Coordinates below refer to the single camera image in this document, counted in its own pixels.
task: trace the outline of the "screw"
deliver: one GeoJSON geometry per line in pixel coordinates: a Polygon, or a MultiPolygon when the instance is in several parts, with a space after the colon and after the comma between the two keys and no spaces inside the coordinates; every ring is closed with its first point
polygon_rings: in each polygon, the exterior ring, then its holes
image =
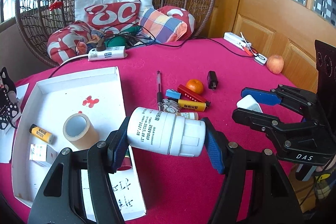
{"type": "Polygon", "coordinates": [[[105,147],[105,145],[106,145],[105,141],[97,142],[97,147],[99,147],[99,148],[103,148],[103,147],[105,147]]]}
{"type": "Polygon", "coordinates": [[[237,148],[238,144],[236,142],[229,142],[229,147],[231,147],[231,148],[237,148]]]}
{"type": "Polygon", "coordinates": [[[270,150],[270,149],[268,149],[268,148],[266,148],[266,149],[264,150],[264,152],[265,152],[265,154],[268,155],[268,156],[271,156],[271,155],[273,154],[272,150],[270,150]]]}
{"type": "Polygon", "coordinates": [[[62,154],[63,155],[67,155],[67,154],[69,154],[70,153],[70,148],[64,148],[63,150],[62,150],[62,154]]]}

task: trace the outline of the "masking tape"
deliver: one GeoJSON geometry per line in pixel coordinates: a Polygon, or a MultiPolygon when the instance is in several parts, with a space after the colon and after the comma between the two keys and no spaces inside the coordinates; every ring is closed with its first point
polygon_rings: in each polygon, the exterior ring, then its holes
{"type": "Polygon", "coordinates": [[[98,133],[83,113],[73,114],[65,121],[63,134],[79,150],[89,149],[99,141],[98,133]]]}

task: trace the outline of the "red stain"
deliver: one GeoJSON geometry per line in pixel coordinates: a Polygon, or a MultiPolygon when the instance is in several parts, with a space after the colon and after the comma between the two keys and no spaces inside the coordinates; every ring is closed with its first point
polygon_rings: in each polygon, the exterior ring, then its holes
{"type": "Polygon", "coordinates": [[[92,100],[92,96],[88,96],[86,100],[83,101],[83,106],[86,106],[86,104],[89,104],[89,108],[92,108],[98,102],[99,102],[99,99],[92,100]]]}

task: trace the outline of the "plaid clothing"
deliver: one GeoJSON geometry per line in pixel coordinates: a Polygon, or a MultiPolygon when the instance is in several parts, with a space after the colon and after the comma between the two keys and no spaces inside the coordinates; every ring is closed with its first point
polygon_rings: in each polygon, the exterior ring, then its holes
{"type": "Polygon", "coordinates": [[[148,37],[153,35],[159,43],[179,40],[188,28],[185,22],[166,16],[153,8],[145,10],[139,25],[144,27],[142,30],[144,35],[148,37]]]}
{"type": "Polygon", "coordinates": [[[321,175],[314,188],[315,196],[322,200],[328,196],[336,182],[336,165],[322,172],[314,172],[315,180],[321,175]]]}

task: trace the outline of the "red pillow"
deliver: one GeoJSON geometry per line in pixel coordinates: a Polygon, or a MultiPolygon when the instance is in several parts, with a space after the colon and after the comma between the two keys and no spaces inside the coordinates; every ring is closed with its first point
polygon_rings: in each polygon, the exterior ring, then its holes
{"type": "Polygon", "coordinates": [[[90,27],[83,21],[76,21],[54,32],[48,39],[47,51],[50,58],[58,64],[77,56],[76,46],[79,41],[91,40],[90,27]]]}
{"type": "Polygon", "coordinates": [[[187,31],[179,40],[188,39],[193,34],[195,29],[195,18],[186,9],[167,5],[160,8],[158,11],[169,17],[177,18],[187,24],[187,31]]]}
{"type": "Polygon", "coordinates": [[[101,32],[117,34],[139,22],[140,1],[96,4],[85,8],[88,24],[101,32]]]}

